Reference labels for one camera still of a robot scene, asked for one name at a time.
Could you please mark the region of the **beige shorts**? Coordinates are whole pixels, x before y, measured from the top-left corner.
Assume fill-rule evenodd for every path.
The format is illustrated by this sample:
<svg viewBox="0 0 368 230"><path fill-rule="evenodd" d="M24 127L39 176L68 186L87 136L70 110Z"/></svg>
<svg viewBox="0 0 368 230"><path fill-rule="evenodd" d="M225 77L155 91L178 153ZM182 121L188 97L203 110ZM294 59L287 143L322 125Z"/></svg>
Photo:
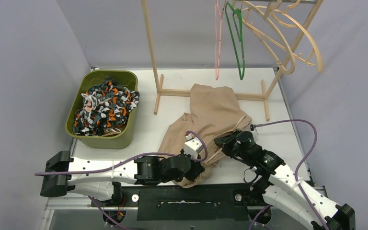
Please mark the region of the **beige shorts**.
<svg viewBox="0 0 368 230"><path fill-rule="evenodd" d="M217 133L224 124L229 123L232 119L239 118L241 115L248 114L240 108L232 88L213 88L194 84L190 90L190 112L183 113L168 127L159 147L159 152L179 153L184 147L187 131L197 133L207 145L211 140L211 136ZM200 155L207 158L208 150L201 151ZM195 182L183 179L178 185L183 188L190 188L202 183L211 177L215 166L203 166L205 171L196 178Z"/></svg>

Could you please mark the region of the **wooden hanger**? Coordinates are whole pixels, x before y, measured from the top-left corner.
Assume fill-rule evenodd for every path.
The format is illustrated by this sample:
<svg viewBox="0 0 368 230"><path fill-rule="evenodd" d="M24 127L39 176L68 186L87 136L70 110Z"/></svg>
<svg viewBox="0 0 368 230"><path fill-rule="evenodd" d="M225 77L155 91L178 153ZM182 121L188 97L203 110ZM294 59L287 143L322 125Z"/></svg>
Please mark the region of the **wooden hanger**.
<svg viewBox="0 0 368 230"><path fill-rule="evenodd" d="M284 35L280 31L280 29L276 26L276 24L273 22L273 20L270 19L270 13L272 11L278 9L278 7L281 5L281 3L282 3L281 0L277 0L275 2L270 1L266 6L263 7L265 9L265 11L262 11L260 9L259 5L254 5L250 1L242 0L241 1L242 5L240 7L240 10L241 10L241 12L247 11L247 15L245 17L240 16L240 19L241 19L241 22L244 25L246 25L253 33L255 33L255 35L260 40L260 42L266 47L269 54L271 54L274 61L277 63L279 69L282 70L284 74L292 74L294 72L295 68L296 68L296 61L295 61L293 51L291 50L291 47L290 47L288 41L286 40L286 38L284 37ZM256 15L261 17L262 20L264 22L266 22L267 25L275 32L277 37L281 40L281 43L277 42L276 40L271 38L269 35L265 34L264 32L260 31L255 26L253 26L253 23L251 21L249 21L250 12L255 12ZM274 52L274 50L270 47L270 45L267 43L267 41L272 42L274 45L281 48L282 50L284 50L287 53L286 57L288 58L288 60L290 62L290 67L288 67L288 65L285 61L281 61L279 59L279 57Z"/></svg>
<svg viewBox="0 0 368 230"><path fill-rule="evenodd" d="M224 124L220 130L211 136L211 140L207 143L208 156L202 162L203 166L210 167L215 166L218 162L223 159L226 155L223 153L221 145L216 145L214 139L222 138L230 135L235 131L245 131L247 127L252 123L252 118L248 115L241 115L235 120L230 120L229 123Z"/></svg>
<svg viewBox="0 0 368 230"><path fill-rule="evenodd" d="M313 55L315 55L316 60L317 60L317 64L315 66L317 67L318 72L322 73L323 69L324 69L322 55L321 55L320 49L319 49L317 43L315 42L314 38L308 32L308 27L310 26L311 22L313 21L316 13L318 12L321 4L323 3L323 1L322 0L315 0L314 1L314 5L313 5L310 13L308 14L308 16L307 16L307 18L306 18L306 20L303 24L300 24L297 20L295 20L293 17L291 17L288 14L289 9L297 7L300 3L302 3L302 1L294 0L292 2L292 4L288 5L282 11L278 9L280 7L281 3L282 3L281 0L278 0L274 3L269 3L266 7L264 17L267 18L268 16L271 15L281 25L283 25L285 27L289 27L289 28L298 28L299 32L298 32L298 35L296 36L296 39L293 42L293 45L291 46L290 50L287 52L288 57L279 66L279 72L289 75L289 74L293 73L294 70L295 70L295 67L296 67L295 59L299 59L301 62L305 63L306 65L309 65L309 61L310 61L311 57ZM292 22L292 24L287 24L287 23L279 20L275 16L275 12L277 12L277 13L281 14L282 16L288 18ZM306 59L301 59L299 55L295 55L295 50L297 49L297 47L300 44L303 37L306 37L308 39L308 41L310 42L311 46L312 46L312 51L310 52L309 56Z"/></svg>

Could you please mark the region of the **camouflage patterned shorts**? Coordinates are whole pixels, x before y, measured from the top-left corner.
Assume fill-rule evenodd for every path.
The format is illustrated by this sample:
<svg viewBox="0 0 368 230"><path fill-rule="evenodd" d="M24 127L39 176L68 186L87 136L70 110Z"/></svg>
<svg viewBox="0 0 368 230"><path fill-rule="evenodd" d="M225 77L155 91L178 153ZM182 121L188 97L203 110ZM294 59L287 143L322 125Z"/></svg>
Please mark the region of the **camouflage patterned shorts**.
<svg viewBox="0 0 368 230"><path fill-rule="evenodd" d="M80 95L82 103L74 113L72 125L73 134L77 136L121 134L140 99L138 91L128 89L110 76Z"/></svg>

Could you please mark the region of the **olive green plastic basket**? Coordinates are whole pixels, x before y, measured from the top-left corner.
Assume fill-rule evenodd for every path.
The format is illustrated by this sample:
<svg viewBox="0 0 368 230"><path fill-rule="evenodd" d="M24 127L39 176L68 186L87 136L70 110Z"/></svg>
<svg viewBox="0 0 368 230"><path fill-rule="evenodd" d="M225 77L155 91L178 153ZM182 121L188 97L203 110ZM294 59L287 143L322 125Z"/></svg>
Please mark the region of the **olive green plastic basket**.
<svg viewBox="0 0 368 230"><path fill-rule="evenodd" d="M133 72L93 71L80 84L66 132L90 148L124 149L133 139L139 100Z"/></svg>

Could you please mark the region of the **pink hanger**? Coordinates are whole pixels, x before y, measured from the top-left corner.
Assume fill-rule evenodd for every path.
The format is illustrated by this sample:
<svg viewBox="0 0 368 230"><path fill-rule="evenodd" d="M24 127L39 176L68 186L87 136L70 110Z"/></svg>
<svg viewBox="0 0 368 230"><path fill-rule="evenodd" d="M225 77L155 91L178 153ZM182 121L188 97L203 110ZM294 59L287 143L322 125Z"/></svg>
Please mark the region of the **pink hanger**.
<svg viewBox="0 0 368 230"><path fill-rule="evenodd" d="M222 37L222 9L219 1L215 1L215 80L219 79L220 56L221 56L221 37Z"/></svg>

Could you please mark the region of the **green hanger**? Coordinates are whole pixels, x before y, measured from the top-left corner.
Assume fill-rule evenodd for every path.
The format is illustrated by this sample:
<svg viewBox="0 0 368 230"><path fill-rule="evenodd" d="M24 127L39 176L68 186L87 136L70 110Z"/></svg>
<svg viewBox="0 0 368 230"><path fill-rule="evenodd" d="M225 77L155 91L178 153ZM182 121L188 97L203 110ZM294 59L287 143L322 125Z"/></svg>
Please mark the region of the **green hanger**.
<svg viewBox="0 0 368 230"><path fill-rule="evenodd" d="M242 29L242 12L239 8L235 8L232 3L227 1L224 5L224 13L232 40L239 78L240 80L243 80L245 75L245 54Z"/></svg>

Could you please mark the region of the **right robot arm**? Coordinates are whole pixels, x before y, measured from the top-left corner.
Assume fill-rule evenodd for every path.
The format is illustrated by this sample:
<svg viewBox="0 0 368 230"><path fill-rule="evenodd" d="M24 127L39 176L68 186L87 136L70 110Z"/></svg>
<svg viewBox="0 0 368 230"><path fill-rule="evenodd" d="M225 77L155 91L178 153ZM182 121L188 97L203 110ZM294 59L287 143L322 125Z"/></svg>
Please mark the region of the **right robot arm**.
<svg viewBox="0 0 368 230"><path fill-rule="evenodd" d="M351 206L330 200L296 176L282 158L256 144L251 132L236 131L216 138L214 143L259 176L250 191L254 203L272 205L309 230L356 229Z"/></svg>

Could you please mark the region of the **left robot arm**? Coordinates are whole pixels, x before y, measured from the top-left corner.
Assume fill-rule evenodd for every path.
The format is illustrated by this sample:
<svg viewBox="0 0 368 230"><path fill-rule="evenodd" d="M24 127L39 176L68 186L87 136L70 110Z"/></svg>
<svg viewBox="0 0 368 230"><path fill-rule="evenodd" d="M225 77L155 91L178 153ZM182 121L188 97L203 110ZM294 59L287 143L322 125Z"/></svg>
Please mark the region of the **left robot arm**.
<svg viewBox="0 0 368 230"><path fill-rule="evenodd" d="M60 197L68 193L93 197L118 204L123 197L122 184L157 186L184 179L195 181L205 171L199 157L149 152L122 161L90 160L72 157L61 151L46 162L40 195Z"/></svg>

